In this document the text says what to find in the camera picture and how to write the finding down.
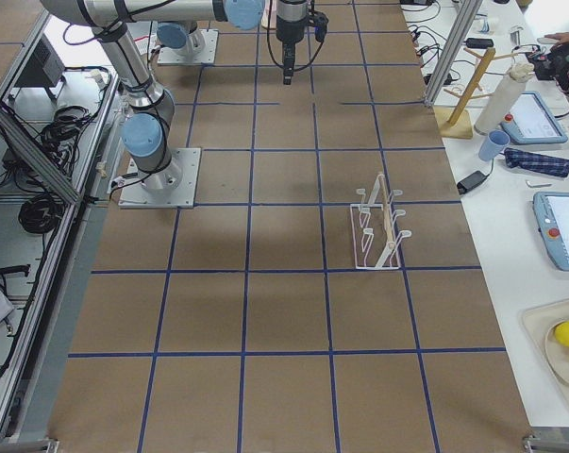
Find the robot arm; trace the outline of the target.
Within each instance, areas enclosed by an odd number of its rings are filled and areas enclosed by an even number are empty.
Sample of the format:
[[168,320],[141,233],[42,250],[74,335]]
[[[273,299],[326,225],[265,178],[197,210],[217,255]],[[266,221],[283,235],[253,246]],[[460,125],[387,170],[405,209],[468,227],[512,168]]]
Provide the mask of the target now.
[[140,180],[179,178],[183,167],[168,145],[175,100],[142,60],[128,25],[139,20],[179,25],[198,20],[228,22],[246,30],[259,25],[263,1],[43,1],[52,15],[69,25],[87,26],[125,86],[133,109],[121,138],[137,165]]
[[158,22],[157,37],[162,45],[180,55],[193,55],[205,48],[196,21]]

